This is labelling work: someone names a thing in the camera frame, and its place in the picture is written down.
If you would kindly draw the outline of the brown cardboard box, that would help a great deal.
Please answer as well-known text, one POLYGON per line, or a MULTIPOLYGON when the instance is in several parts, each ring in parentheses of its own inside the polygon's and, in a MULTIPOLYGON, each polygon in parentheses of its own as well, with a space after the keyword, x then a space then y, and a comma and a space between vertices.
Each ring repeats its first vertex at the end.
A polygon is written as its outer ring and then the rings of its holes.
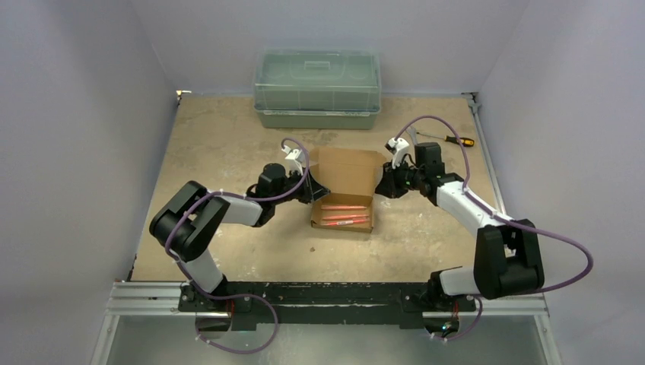
POLYGON ((377 151, 317 147, 310 152, 316 179, 331 193, 314 202, 310 224, 316 229, 371 233, 374 226, 373 196, 380 182, 385 156, 377 151), (363 205, 364 211, 323 211, 322 205, 363 205), (322 217, 337 214, 369 214, 368 223, 346 226, 323 226, 322 217))

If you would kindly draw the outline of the red pen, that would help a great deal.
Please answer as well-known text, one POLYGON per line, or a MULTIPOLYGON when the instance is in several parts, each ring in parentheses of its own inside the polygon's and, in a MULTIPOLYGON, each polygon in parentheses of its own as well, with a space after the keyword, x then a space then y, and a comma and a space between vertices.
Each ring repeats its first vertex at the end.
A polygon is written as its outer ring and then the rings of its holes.
POLYGON ((323 211, 364 211, 367 210, 367 206, 363 205, 322 205, 321 210, 323 211))
POLYGON ((323 221, 344 221, 344 220, 355 220, 355 219, 368 219, 369 214, 337 214, 322 217, 323 221))
POLYGON ((354 225, 354 224, 364 224, 368 223, 368 219, 351 219, 351 220, 343 220, 343 221, 329 221, 325 222, 322 225, 327 226, 327 227, 334 227, 334 226, 346 226, 346 225, 354 225))

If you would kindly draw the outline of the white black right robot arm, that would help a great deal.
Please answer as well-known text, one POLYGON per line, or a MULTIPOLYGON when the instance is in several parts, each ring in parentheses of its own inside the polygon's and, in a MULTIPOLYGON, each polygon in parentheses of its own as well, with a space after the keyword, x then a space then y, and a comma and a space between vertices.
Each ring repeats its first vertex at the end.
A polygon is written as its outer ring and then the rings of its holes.
POLYGON ((413 165, 405 162, 409 147, 403 138, 388 140, 386 149, 392 153, 392 160, 384 164, 375 193, 400 198, 418 191, 475 238, 473 266, 431 274, 425 295, 429 304, 446 309, 459 296, 479 295, 492 300, 542 288, 544 268, 532 222, 498 214, 473 195, 461 176, 445 171, 439 144, 415 145, 413 165))

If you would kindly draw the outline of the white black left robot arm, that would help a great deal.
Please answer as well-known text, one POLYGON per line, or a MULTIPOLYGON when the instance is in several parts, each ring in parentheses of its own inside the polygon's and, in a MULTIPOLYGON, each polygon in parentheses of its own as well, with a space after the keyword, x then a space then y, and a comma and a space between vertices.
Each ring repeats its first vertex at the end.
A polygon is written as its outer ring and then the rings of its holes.
POLYGON ((196 181, 187 182, 155 214, 148 230, 198 290, 197 301, 216 311, 229 294, 227 279, 208 251, 217 229, 222 224, 262 227, 277 205, 293 200, 312 204, 330 192, 308 169, 287 171, 269 163, 244 195, 210 192, 196 181))

